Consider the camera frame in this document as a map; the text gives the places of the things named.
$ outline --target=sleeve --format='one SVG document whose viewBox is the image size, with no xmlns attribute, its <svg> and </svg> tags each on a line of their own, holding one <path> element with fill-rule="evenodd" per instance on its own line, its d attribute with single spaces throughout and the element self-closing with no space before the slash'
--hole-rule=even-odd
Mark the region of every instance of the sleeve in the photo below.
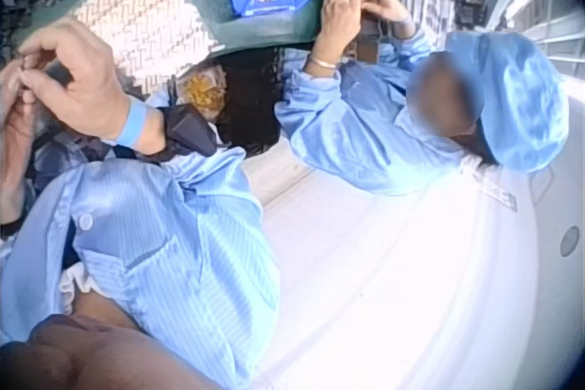
<svg viewBox="0 0 585 390">
<path fill-rule="evenodd" d="M 161 163 L 187 195 L 228 196 L 247 201 L 261 211 L 258 200 L 251 194 L 241 163 L 246 153 L 241 148 L 221 148 L 211 157 L 198 153 L 176 156 Z"/>
<path fill-rule="evenodd" d="M 402 195 L 431 177 L 425 174 L 431 161 L 419 141 L 379 115 L 365 121 L 342 99 L 339 72 L 315 79 L 294 71 L 275 113 L 296 155 L 360 189 Z"/>
<path fill-rule="evenodd" d="M 379 64 L 411 72 L 433 50 L 424 31 L 419 28 L 414 36 L 407 40 L 393 37 L 388 43 L 380 43 Z"/>
</svg>

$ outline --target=light blue uniform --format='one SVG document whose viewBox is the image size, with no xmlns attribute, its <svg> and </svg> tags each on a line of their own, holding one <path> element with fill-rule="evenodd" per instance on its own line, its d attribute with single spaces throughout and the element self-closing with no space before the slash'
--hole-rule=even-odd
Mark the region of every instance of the light blue uniform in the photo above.
<svg viewBox="0 0 585 390">
<path fill-rule="evenodd" d="M 393 43 L 380 45 L 378 65 L 350 61 L 331 79 L 303 73 L 307 53 L 287 51 L 284 101 L 275 107 L 301 159 L 382 195 L 420 190 L 458 168 L 467 154 L 425 130 L 406 107 L 410 74 L 431 53 L 424 34 Z M 518 35 L 454 33 L 447 50 L 477 67 L 482 122 L 496 160 L 526 172 L 550 162 L 567 139 L 568 103 L 538 49 Z"/>
<path fill-rule="evenodd" d="M 273 334 L 279 270 L 240 148 L 162 167 L 86 163 L 55 178 L 0 247 L 0 343 L 62 313 L 64 244 L 149 335 L 225 388 L 247 387 Z"/>
</svg>

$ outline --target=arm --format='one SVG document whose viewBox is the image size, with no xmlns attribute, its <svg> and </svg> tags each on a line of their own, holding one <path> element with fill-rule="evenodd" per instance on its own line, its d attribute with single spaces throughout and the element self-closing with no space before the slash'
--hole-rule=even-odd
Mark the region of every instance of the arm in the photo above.
<svg viewBox="0 0 585 390">
<path fill-rule="evenodd" d="M 275 113 L 292 150 L 311 166 L 360 189 L 402 195 L 436 177 L 441 159 L 383 114 L 353 109 L 341 98 L 340 76 L 315 79 L 295 71 Z"/>
<path fill-rule="evenodd" d="M 417 29 L 399 0 L 362 0 L 365 11 L 392 25 L 392 44 L 380 45 L 381 64 L 412 71 L 432 51 L 422 29 Z"/>
</svg>

